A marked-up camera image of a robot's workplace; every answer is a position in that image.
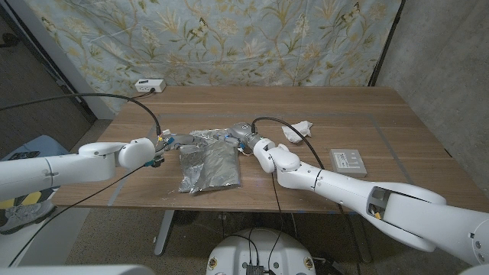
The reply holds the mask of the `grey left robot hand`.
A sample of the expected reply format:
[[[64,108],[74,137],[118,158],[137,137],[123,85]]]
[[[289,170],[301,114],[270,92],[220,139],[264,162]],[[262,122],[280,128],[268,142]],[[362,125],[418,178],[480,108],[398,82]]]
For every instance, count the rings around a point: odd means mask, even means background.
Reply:
[[[166,151],[178,150],[182,146],[186,145],[203,146],[206,144],[208,144],[208,141],[205,138],[197,137],[191,134],[161,133],[157,137],[154,156],[162,156]]]

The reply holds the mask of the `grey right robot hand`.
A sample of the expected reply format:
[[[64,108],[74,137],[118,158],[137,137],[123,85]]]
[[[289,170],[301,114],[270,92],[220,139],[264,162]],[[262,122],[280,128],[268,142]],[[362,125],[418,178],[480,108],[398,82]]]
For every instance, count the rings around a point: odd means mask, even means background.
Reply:
[[[253,150],[254,146],[263,137],[251,130],[251,125],[245,122],[240,122],[232,125],[230,128],[218,130],[214,134],[214,138],[224,141],[233,147],[241,149]]]

